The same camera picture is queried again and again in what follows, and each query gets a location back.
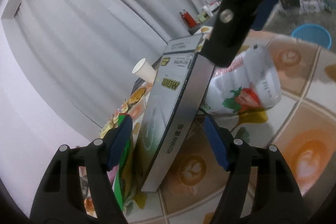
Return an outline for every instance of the gray box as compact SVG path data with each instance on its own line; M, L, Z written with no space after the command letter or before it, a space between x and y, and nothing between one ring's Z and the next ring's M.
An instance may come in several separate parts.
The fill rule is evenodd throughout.
M203 35L168 43L147 103L134 161L143 192L155 192L188 134L214 70Z

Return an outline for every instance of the small bottle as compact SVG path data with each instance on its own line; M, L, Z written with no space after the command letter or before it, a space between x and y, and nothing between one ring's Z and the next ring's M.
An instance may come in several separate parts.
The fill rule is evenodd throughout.
M210 11L208 6L204 5L203 10L208 14L209 17L213 17L213 13Z
M186 10L182 10L180 15L189 28L193 28L197 25L196 21Z

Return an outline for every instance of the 100w label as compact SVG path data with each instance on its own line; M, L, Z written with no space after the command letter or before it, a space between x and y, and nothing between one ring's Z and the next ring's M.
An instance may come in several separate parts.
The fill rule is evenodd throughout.
M169 61L170 61L170 57L163 58L161 66L167 66L167 64L169 63Z
M162 86L164 86L165 88L169 88L171 90L176 90L180 84L181 82L168 79L168 78L164 78L161 83Z

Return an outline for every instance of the green leaf graphic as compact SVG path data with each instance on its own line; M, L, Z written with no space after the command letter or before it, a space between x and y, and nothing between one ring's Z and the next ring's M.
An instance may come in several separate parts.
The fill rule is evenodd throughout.
M241 92L242 89L243 89L243 88L240 87L240 88L238 88L237 90L230 90L230 92L233 93L233 96L234 96L234 97L237 97L237 96L240 95L240 92Z
M234 98L226 98L222 104L226 108L233 109L234 113L237 113L241 109L241 105Z
M247 143L250 143L250 141L251 141L250 140L250 133L246 130L245 127L239 128L235 138L242 139Z

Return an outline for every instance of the strawberry package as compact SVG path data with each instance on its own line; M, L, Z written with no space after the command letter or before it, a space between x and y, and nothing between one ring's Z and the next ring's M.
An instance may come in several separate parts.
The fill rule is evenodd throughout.
M280 99L273 60L265 47L255 45L238 54L230 67L215 69L201 108L209 114L239 114L272 107Z

